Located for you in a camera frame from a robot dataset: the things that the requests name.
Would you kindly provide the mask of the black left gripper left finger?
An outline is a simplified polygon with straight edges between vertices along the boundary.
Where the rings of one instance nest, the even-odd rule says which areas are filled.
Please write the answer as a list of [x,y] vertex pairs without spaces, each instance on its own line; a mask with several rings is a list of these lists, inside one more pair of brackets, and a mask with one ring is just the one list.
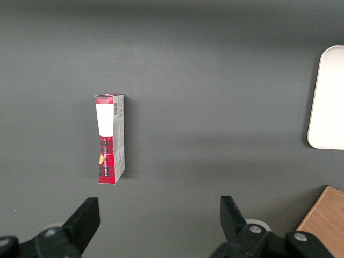
[[20,243],[1,236],[1,257],[82,257],[100,225],[99,201],[87,198],[62,226],[52,226]]

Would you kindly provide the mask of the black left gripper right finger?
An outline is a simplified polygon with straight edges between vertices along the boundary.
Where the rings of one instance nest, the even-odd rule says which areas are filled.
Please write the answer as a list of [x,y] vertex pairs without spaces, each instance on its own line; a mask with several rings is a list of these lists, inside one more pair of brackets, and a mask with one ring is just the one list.
[[311,233],[290,231],[282,238],[246,222],[231,196],[221,196],[220,222],[226,242],[211,257],[333,257]]

